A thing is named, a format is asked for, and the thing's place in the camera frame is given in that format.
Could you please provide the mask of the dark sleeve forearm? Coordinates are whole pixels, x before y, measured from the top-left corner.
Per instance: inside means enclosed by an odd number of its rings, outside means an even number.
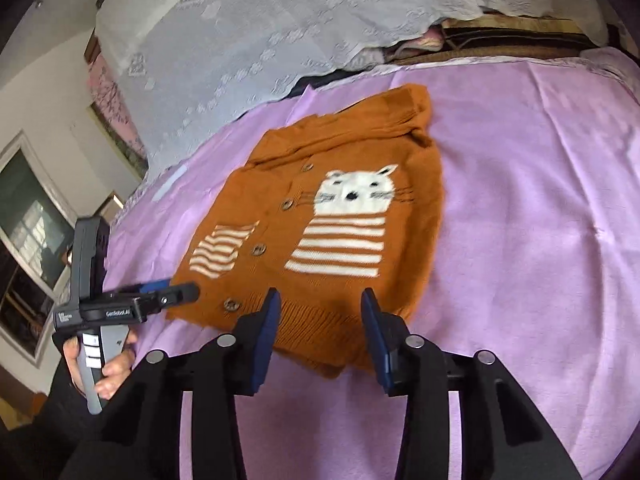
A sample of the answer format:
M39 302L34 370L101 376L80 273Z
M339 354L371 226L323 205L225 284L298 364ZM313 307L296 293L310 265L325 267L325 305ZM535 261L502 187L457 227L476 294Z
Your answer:
M57 479L92 421L85 397L61 360L39 414L1 435L1 478Z

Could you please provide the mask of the person's left hand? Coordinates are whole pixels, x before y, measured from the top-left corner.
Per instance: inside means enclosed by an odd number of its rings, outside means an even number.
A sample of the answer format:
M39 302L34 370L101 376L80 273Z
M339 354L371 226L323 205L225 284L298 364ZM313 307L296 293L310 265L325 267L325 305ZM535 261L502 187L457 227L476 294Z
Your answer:
M134 330L130 330L126 339L126 344L122 352L114 359L108 361L102 368L103 378L96 382L93 387L96 394L103 400L110 400L114 396L118 388L131 374L136 354L132 346L137 342L138 337ZM79 356L79 342L76 337L67 339L63 344L63 358L66 362L68 371L70 372L70 380L74 387L80 392L85 393L82 384L79 366L77 363Z

